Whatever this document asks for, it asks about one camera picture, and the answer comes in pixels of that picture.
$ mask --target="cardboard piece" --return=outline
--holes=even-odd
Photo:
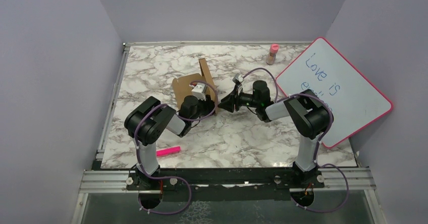
[[[201,74],[191,74],[180,77],[178,79],[173,79],[173,90],[175,94],[175,99],[177,101],[178,109],[181,107],[181,104],[184,101],[184,97],[186,97],[187,95],[192,95],[192,87],[190,87],[190,82],[192,81],[201,80],[207,82],[208,84],[212,85],[217,91],[217,87],[214,84],[214,81],[212,80],[212,76],[209,72],[209,67],[205,59],[199,59],[199,67],[201,70]],[[214,93],[214,91],[207,86],[206,92],[206,94],[209,94],[211,96],[211,99],[215,102],[216,94]]]

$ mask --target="gray wall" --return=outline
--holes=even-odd
[[[122,52],[99,0],[0,0],[0,222],[69,223]]]
[[[428,219],[427,5],[428,0],[346,0],[327,33],[395,104],[389,116],[351,139],[373,172],[391,224]]]
[[[344,0],[101,0],[125,42],[312,41]]]

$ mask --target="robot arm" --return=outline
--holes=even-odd
[[[140,121],[160,104],[158,99],[151,96],[126,117],[125,128],[130,137],[134,138],[135,129]],[[197,119],[207,115],[213,108],[214,102],[209,98],[209,95],[206,96],[205,100],[199,100],[195,96],[189,95],[184,98],[179,116],[185,119]],[[180,137],[185,136],[190,131],[192,123],[180,119],[176,113],[169,106],[159,108],[141,125],[138,131],[138,141],[141,144],[137,149],[137,158],[141,161],[141,165],[138,165],[137,168],[140,171],[141,166],[143,166],[146,173],[152,175],[159,168],[155,142],[165,128]]]
[[[295,165],[303,178],[307,178],[305,175],[316,170],[314,158],[318,148],[317,136],[327,129],[330,122],[327,109],[316,100],[316,95],[309,89],[298,96],[274,103],[265,81],[257,80],[253,83],[253,94],[242,92],[243,78],[239,75],[236,75],[233,81],[233,91],[221,100],[219,107],[229,112],[239,110],[241,106],[253,107],[263,122],[290,116],[301,135]]]

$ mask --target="marble tabletop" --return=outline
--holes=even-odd
[[[243,75],[264,67],[277,76],[307,46],[281,45],[272,66],[265,63],[269,45],[132,46],[101,167],[128,168],[135,164],[134,143],[124,127],[126,116],[150,96],[177,109],[172,80],[200,73],[198,58],[206,58],[221,99],[232,91],[236,73]],[[272,99],[275,98],[273,80],[265,71],[249,75],[244,92],[251,91],[255,80],[267,81]],[[162,167],[287,167],[295,160],[298,145],[299,133],[290,117],[264,123],[246,108],[234,113],[221,110],[217,116],[201,121],[183,138],[165,130],[157,141],[158,149],[181,147],[180,153],[158,158]],[[356,166],[348,140],[332,149],[321,146],[318,161]]]

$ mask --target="pink marker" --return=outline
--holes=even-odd
[[[157,157],[165,156],[165,155],[173,154],[173,153],[180,152],[180,151],[181,151],[181,147],[180,146],[178,146],[178,147],[171,147],[171,148],[167,148],[167,149],[164,149],[164,150],[156,151],[156,156]]]

